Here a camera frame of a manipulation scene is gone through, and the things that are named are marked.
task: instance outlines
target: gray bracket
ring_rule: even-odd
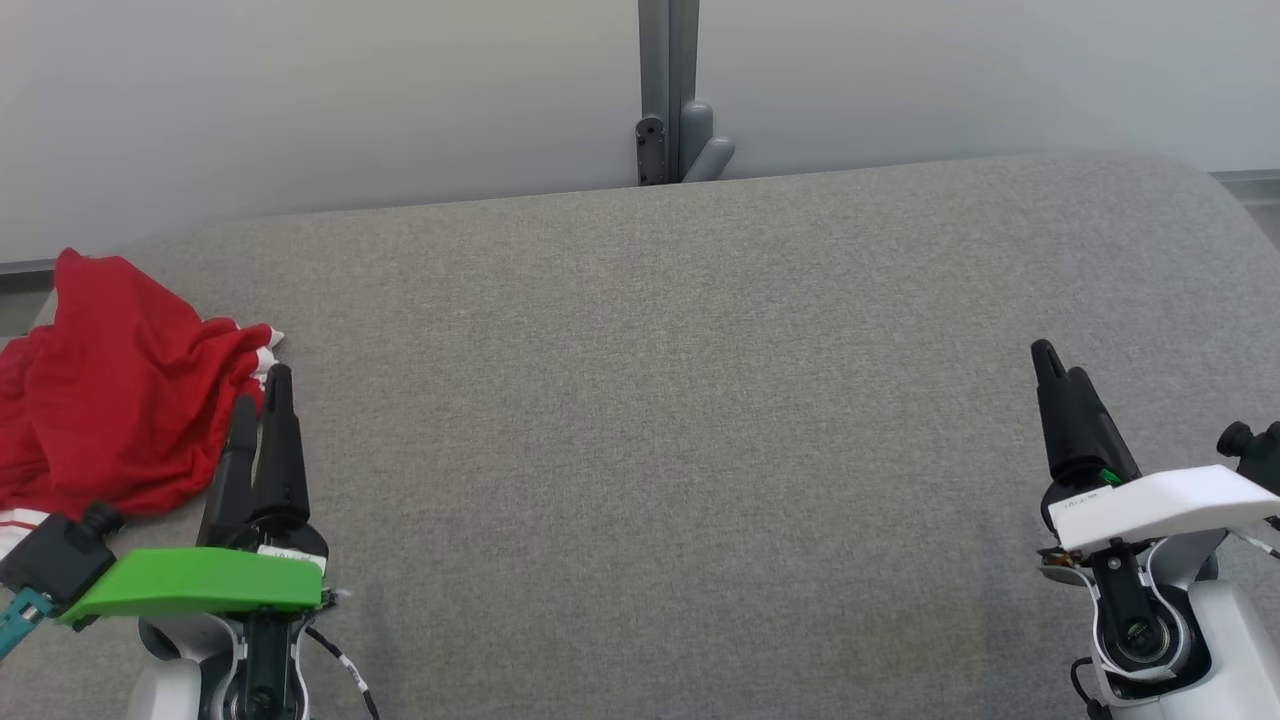
[[[636,124],[640,184],[716,179],[733,156],[733,142],[713,137],[712,108],[694,99],[699,0],[639,3],[640,108],[644,114]],[[666,159],[659,174],[653,172],[657,165],[652,140],[641,137],[652,135],[660,136]]]
[[[636,123],[636,168],[640,184],[667,182],[667,132],[654,115],[645,115]]]

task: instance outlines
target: gray floor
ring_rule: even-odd
[[[1224,181],[1280,249],[1280,179]],[[0,346],[24,334],[54,286],[52,273],[0,274]]]
[[[1224,182],[1262,227],[1271,242],[1280,247],[1280,179]]]
[[[52,273],[0,275],[0,338],[26,334],[52,287]]]

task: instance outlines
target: teal connector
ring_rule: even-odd
[[[0,660],[4,660],[41,620],[54,611],[47,597],[31,588],[22,588],[0,615]]]

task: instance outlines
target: gray fabric surface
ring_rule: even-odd
[[[1217,183],[970,160],[285,217],[125,255],[288,333],[324,623],[384,717],[1083,716],[1028,345],[1146,470],[1280,416],[1280,254]],[[200,507],[116,543],[188,544]],[[1280,568],[1225,574],[1280,628]],[[46,628],[4,717],[120,716],[127,621]],[[315,716],[364,716],[306,662]]]

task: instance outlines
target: white wall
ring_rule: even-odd
[[[635,184],[634,0],[0,0],[0,263]]]
[[[0,263],[635,184],[635,0],[0,0]],[[1102,147],[1280,168],[1275,0],[703,0],[726,177]]]
[[[703,0],[724,177],[1047,147],[1280,168],[1275,0]]]

